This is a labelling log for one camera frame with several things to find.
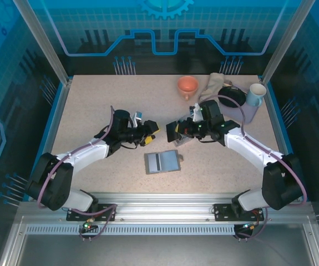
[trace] light blue mug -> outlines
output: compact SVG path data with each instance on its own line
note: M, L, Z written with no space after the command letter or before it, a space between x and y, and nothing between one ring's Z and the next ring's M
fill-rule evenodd
M249 87L246 103L250 106L259 107L263 103L265 94L266 88L259 83L254 83Z

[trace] small gray box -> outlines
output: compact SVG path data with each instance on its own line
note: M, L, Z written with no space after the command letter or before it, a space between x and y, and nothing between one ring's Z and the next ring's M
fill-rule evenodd
M145 154L144 163L147 175L151 173L180 171L180 161L177 150Z

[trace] beige cloth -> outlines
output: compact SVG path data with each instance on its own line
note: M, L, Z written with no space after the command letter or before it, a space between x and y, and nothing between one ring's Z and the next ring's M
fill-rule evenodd
M204 91L202 91L202 93L199 96L199 102L211 95L217 95L224 84L224 80L224 74L211 73L207 87L204 89Z

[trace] table surface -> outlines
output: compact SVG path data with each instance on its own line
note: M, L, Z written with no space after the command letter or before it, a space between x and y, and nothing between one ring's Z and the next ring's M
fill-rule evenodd
M165 125L188 114L209 75L195 75L199 92L189 101L176 90L180 75L76 75L73 78L60 121L53 154L61 154L87 143L109 124L110 105L143 120L156 121L161 131L146 147L120 149L97 161L73 177L72 186L87 192L117 193L224 193L261 187L262 176L252 164L235 151L218 143L202 144L192 140L176 148L167 143ZM234 85L248 88L257 83L255 75L226 76ZM245 130L266 146L277 150L277 143L265 103ZM178 149L184 158L181 170L147 175L144 154Z

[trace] mug handle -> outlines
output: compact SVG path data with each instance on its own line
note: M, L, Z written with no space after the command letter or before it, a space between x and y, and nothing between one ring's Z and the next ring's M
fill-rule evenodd
M259 99L258 99L258 102L259 102L259 103L258 103L258 105L257 105L256 107L259 107L259 106L263 103L263 99L262 99L262 98L259 98Z

